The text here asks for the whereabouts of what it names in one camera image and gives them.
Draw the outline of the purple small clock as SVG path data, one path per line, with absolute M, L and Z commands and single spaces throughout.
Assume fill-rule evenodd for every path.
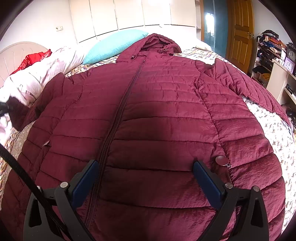
M 288 70 L 289 73 L 292 74 L 295 68 L 295 63 L 292 60 L 290 60 L 288 57 L 286 57 L 283 66 Z

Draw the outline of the maroon quilted puffer jacket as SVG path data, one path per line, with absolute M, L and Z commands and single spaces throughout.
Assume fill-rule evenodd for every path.
M 276 240 L 285 182 L 244 98 L 283 121 L 287 115 L 231 64 L 180 53 L 173 40 L 151 34 L 115 63 L 57 74 L 31 107 L 10 97 L 13 127 L 32 125 L 18 162 L 37 185 L 54 188 L 98 161 L 78 209 L 95 240 L 197 240 L 215 214 L 193 176 L 200 160 L 235 187 L 262 190 Z

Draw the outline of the teal pillow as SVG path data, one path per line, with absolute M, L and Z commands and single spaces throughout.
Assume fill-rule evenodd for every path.
M 96 43 L 84 57 L 83 64 L 95 64 L 114 57 L 147 35 L 147 32 L 137 29 L 116 32 Z

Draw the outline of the white glossy wardrobe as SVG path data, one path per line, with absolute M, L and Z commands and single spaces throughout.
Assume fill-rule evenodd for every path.
M 107 33 L 152 25 L 201 30 L 199 1 L 70 1 L 78 42 Z

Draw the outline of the red cloth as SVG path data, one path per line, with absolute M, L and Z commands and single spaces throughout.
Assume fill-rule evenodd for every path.
M 52 51 L 49 49 L 46 52 L 39 52 L 39 53 L 33 53 L 33 54 L 27 55 L 22 61 L 22 63 L 20 64 L 20 66 L 14 72 L 12 72 L 11 75 L 15 74 L 20 70 L 26 69 L 27 67 L 33 65 L 36 62 L 42 61 L 43 59 L 51 56 L 51 54 L 52 54 Z

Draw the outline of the patterned quilted bedspread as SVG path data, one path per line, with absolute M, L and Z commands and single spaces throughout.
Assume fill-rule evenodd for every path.
M 66 77 L 85 72 L 100 65 L 115 63 L 118 56 L 115 55 L 92 65 L 81 64 L 68 72 Z M 181 54 L 175 54 L 175 56 L 200 60 L 210 65 L 214 64 L 216 58 L 229 63 L 229 61 L 213 51 L 202 50 L 196 47 L 185 50 Z M 290 125 L 282 120 L 280 116 L 276 115 L 276 113 L 265 110 L 246 97 L 243 97 L 243 100 L 260 123 L 265 137 L 269 140 L 274 154 L 276 154 L 280 161 L 285 181 L 285 216 L 281 230 L 281 233 L 283 233 L 295 213 L 295 190 L 292 188 L 292 185 L 295 184 L 295 169 L 292 167 L 295 164 L 295 136 Z M 7 123 L 9 123 L 10 136 L 6 138 L 6 141 L 1 140 L 1 144 L 17 159 L 33 124 L 25 127 L 24 131 L 18 132 L 15 128 L 12 128 L 10 122 Z M 6 166 L 1 159 L 1 185 L 5 185 L 10 170 L 11 168 Z

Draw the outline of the pink floral duvet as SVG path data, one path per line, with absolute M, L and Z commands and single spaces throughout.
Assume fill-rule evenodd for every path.
M 80 65 L 84 57 L 85 50 L 78 45 L 60 48 L 49 57 L 10 75 L 1 87 L 1 102 L 15 97 L 25 106 L 31 106 L 54 76 L 67 74 Z

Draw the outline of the white bed headboard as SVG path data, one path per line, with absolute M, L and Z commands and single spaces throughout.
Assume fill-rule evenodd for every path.
M 42 45 L 33 42 L 18 42 L 3 49 L 0 55 L 0 87 L 4 85 L 6 78 L 20 66 L 27 55 L 47 50 Z

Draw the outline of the wooden door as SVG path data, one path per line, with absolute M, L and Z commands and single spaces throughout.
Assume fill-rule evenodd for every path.
M 244 73 L 250 65 L 254 19 L 250 0 L 227 1 L 228 38 L 226 59 Z

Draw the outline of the white tv cabinet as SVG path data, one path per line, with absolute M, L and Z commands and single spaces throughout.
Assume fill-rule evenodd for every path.
M 295 76 L 277 62 L 273 63 L 267 90 L 280 105 L 290 104 L 295 109 Z

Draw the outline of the white pillow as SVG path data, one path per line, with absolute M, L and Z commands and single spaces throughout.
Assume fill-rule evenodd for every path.
M 193 47 L 211 51 L 212 48 L 201 40 L 201 30 L 196 27 L 178 25 L 152 25 L 145 26 L 144 31 L 149 34 L 156 33 L 175 41 L 182 51 Z

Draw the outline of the cluttered clothes shelf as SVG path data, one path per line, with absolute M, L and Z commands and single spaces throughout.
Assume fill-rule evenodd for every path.
M 256 37 L 255 63 L 252 68 L 251 78 L 267 87 L 274 61 L 282 64 L 287 52 L 287 46 L 279 35 L 272 30 L 265 30 Z

